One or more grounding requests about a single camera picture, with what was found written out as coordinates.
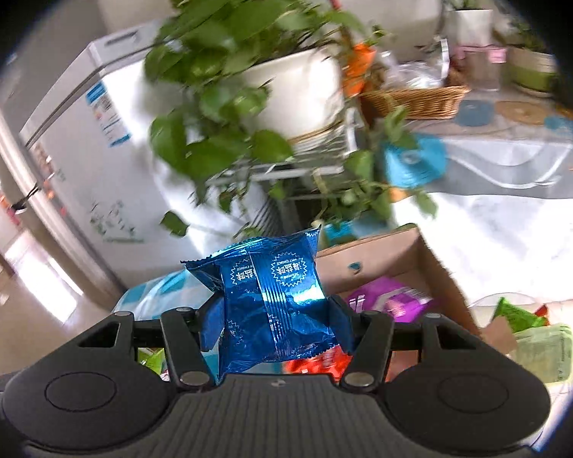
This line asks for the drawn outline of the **red crispy noodle snack bag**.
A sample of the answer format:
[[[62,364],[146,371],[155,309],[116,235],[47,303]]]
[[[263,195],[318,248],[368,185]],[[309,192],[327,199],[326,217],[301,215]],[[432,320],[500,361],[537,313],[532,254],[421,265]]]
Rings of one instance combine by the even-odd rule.
[[[347,355],[339,345],[335,345],[330,350],[310,359],[283,362],[282,372],[286,374],[329,374],[335,382],[338,382],[351,360],[351,356]]]

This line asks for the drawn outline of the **purple snack bag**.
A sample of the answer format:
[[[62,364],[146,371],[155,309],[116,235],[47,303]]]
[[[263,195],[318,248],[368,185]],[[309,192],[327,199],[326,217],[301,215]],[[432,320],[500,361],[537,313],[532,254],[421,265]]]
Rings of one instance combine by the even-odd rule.
[[[357,313],[377,311],[392,316],[398,323],[410,323],[432,307],[434,300],[396,279],[379,277],[350,293],[346,303]]]

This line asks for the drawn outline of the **blue foil snack bag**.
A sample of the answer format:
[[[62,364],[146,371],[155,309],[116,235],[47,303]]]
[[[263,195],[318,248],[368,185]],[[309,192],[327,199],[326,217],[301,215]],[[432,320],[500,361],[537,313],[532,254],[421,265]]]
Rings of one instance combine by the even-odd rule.
[[[208,290],[224,297],[219,376],[256,365],[312,358],[335,346],[317,275],[320,231],[256,237],[185,261]]]

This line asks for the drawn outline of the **green snack packet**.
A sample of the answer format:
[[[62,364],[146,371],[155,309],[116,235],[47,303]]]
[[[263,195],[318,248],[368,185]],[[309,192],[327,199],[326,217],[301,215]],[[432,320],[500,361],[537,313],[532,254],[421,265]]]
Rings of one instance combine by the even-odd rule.
[[[163,348],[140,347],[137,350],[137,362],[158,375],[162,375],[167,370]]]

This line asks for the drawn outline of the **blue checked tablecloth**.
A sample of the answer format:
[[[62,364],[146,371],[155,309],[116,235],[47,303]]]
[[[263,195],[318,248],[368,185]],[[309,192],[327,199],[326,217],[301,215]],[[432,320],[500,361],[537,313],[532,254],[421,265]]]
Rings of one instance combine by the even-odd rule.
[[[173,308],[200,308],[210,296],[211,292],[199,280],[182,269],[131,287],[120,297],[112,312],[130,311],[137,321],[149,321],[159,319],[161,313]],[[219,370],[218,341],[212,350],[202,352],[202,356],[216,377]],[[167,381],[168,369],[159,376]]]

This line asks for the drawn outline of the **cardboard milk box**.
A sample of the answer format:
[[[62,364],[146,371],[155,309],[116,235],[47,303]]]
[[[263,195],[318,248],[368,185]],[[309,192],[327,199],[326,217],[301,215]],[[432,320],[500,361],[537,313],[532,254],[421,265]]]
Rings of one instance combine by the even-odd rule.
[[[382,279],[409,286],[432,298],[432,313],[439,318],[401,318],[387,332],[372,323],[378,310],[368,307],[361,326],[363,350],[356,350],[339,376],[342,389],[369,393],[385,382],[386,374],[399,375],[412,368],[416,375],[442,382],[454,377],[478,378],[490,372],[483,359],[494,350],[480,339],[460,289],[427,247],[417,226],[371,236],[320,251],[316,256],[326,296],[349,296],[354,290]]]

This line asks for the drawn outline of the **white refrigerator with tree print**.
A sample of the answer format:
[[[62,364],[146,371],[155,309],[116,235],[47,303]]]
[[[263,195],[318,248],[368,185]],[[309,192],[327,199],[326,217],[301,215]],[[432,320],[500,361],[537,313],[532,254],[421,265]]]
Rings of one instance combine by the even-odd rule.
[[[69,225],[125,287],[227,247],[245,226],[264,232],[275,226],[259,184],[224,213],[218,188],[209,190],[209,204],[197,205],[192,183],[152,154],[152,121],[180,101],[178,87],[144,77],[144,56],[159,26],[151,21],[90,42],[20,133],[48,169]]]

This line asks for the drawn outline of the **blue round paper fan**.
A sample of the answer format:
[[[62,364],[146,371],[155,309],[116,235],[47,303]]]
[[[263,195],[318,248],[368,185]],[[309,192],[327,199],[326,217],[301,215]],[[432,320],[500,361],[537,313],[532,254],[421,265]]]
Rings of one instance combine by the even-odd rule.
[[[441,179],[447,170],[447,151],[439,137],[416,134],[417,149],[383,144],[387,181],[401,189],[415,189]]]

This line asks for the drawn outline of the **white metal plant stand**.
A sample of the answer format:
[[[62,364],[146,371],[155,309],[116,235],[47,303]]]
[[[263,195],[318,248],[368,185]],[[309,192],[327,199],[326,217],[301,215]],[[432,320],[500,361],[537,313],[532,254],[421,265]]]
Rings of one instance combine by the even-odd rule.
[[[227,187],[250,182],[269,190],[281,182],[291,197],[307,198],[319,192],[314,177],[337,182],[345,171],[343,162],[359,149],[366,124],[356,106],[347,106],[330,128],[294,145],[294,155],[287,161],[263,163],[243,159],[208,181],[210,187]]]

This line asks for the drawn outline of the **glass bowl with items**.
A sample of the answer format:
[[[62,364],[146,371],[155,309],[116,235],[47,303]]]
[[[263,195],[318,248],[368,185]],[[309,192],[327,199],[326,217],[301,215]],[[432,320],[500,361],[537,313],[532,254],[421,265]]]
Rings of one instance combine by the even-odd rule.
[[[573,376],[573,331],[562,323],[563,305],[516,293],[494,294],[470,304],[480,327],[490,325],[496,310],[506,314],[509,327],[527,325],[513,334],[515,347],[507,357],[535,374],[553,396],[567,393]]]

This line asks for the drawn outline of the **white plant pot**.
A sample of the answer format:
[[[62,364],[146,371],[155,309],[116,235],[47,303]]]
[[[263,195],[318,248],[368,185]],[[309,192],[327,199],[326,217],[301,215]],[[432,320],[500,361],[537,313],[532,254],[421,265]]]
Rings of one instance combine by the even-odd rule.
[[[299,142],[328,128],[343,109],[342,69],[323,48],[271,60],[241,73],[245,85],[269,88],[265,109],[246,119],[250,130],[269,129]]]

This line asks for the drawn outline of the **silver refrigerator door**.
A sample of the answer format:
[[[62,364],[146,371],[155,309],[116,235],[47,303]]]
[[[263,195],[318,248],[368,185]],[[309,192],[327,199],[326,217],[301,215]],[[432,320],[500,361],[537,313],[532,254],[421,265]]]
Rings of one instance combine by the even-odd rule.
[[[22,204],[18,218],[38,244],[93,302],[105,308],[115,306],[125,287],[61,214],[57,200],[49,196],[47,181],[9,128],[1,109],[0,176],[8,199]]]

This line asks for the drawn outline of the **wicker basket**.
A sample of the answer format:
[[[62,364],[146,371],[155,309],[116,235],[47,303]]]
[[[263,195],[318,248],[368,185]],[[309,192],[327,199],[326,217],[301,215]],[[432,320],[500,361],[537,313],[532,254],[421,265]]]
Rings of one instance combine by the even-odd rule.
[[[464,97],[471,91],[467,85],[427,89],[369,90],[359,95],[362,113],[366,119],[382,118],[398,106],[404,106],[408,119],[452,119]]]

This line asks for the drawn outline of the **green pothos plant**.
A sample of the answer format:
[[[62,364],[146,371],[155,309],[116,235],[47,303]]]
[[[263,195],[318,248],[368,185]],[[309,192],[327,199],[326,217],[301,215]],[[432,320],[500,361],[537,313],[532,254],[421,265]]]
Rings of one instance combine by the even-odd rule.
[[[144,57],[144,77],[179,90],[149,128],[153,155],[191,187],[202,230],[260,236],[248,196],[256,166],[290,162],[335,128],[383,36],[338,0],[170,0]]]

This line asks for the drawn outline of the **small green white pot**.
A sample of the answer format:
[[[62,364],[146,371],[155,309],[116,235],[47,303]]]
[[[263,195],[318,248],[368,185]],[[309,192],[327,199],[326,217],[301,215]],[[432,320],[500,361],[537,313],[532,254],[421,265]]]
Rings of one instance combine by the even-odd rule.
[[[558,74],[552,54],[511,45],[507,49],[507,73],[515,87],[537,97],[550,97]]]

